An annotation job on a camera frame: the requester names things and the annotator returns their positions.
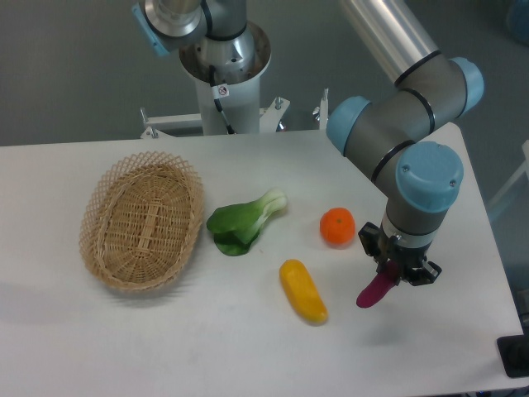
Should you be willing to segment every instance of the white table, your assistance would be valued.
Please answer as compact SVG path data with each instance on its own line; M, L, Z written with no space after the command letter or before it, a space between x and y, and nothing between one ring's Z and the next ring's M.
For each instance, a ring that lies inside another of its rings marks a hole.
M496 338L522 332L459 129L431 136L465 164L460 197L429 258L434 285L355 300L375 263L358 239L325 245L320 216L344 206L379 223L385 197L323 132L0 148L0 388L16 396L384 396L513 388ZM169 151L203 178L205 216L272 186L289 198L246 256L205 227L171 288L131 297L83 267L79 229L100 176L121 158ZM329 321L300 320L279 283L303 261Z

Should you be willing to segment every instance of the bok choy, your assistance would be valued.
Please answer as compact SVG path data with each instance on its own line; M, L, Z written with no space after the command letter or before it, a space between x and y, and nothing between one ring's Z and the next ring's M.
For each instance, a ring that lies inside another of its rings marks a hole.
M273 188L255 201L217 208L206 227L213 233L213 241L223 254L244 255L270 215L286 206L287 196L281 189Z

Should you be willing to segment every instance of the black object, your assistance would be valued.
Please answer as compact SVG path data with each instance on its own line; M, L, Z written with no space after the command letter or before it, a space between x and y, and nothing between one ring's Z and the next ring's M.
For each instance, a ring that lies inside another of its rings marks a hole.
M432 284L442 269L431 261L427 261L426 252L430 244L420 248L406 248L398 244L395 236L387 237L382 228L367 222L358 232L365 254L372 256L378 264L377 273L383 271L387 261L398 265L398 278L411 285Z
M215 87L215 66L209 65L209 86ZM226 125L226 129L228 131L228 135L234 135L236 134L235 130L231 126L230 122L228 122L228 117L224 113L224 109L221 105L220 99L213 99L213 102L215 103L215 108L217 108L217 111L221 114L222 119L224 120L224 123Z
M422 106L424 106L425 110L428 113L428 118L430 119L430 131L428 132L428 135L430 135L436 129L436 115L433 113L430 103L426 98L421 95L421 93L419 93L413 88L403 88L401 91L406 91L407 93L410 93L419 100Z
M414 143L415 141L411 139L408 141L401 142L398 145L396 145L391 151L386 153L386 155L382 158L382 160L375 167L373 174L371 175L371 182L373 182L373 184L376 184L380 171L382 171L382 169L386 166L386 164L389 163L389 161L393 158L393 156L399 153L402 149L410 145L413 145Z
M529 376L529 336L500 337L498 349L509 378Z
M200 2L200 7L202 7L202 10L204 11L204 16L206 17L207 34L209 35L212 32L213 28L212 13L211 11L209 11L209 7L207 6L206 0L202 0Z
M414 64L413 66L410 66L410 68L408 70L406 70L404 73L402 73L400 75L400 77L398 79L395 80L395 83L393 83L393 85L395 87L398 87L400 85L400 83L402 83L402 81L405 80L406 77L408 77L411 73L413 73L415 70L419 69L421 66L423 66L427 61L429 61L430 59L432 58L435 58L436 56L438 56L439 54L441 53L440 50L435 50L433 51L431 54L425 56L424 58L422 58L421 60L419 60L416 64Z

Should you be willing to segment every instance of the white metal bracket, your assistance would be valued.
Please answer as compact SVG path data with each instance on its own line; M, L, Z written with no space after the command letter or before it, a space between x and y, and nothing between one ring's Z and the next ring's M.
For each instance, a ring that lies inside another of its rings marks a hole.
M320 101L320 130L327 129L327 120L329 118L329 89L323 91L322 100Z
M277 97L268 109L260 109L260 132L276 132L281 117L290 106L290 101ZM178 116L147 117L145 108L140 109L143 127L141 139L171 136L160 130L179 130L184 128L199 128L202 126L200 113L181 114Z
M488 220L495 221L514 199L522 192L529 180L529 141L522 145L525 160L511 175L501 189L488 201L486 208Z

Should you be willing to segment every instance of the wicker basket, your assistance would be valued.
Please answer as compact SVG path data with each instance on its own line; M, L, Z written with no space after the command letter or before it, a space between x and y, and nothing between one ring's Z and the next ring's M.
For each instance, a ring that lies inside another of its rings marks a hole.
M167 153L141 153L99 181L84 214L84 264L105 284L154 289L178 276L203 218L203 187L193 167Z

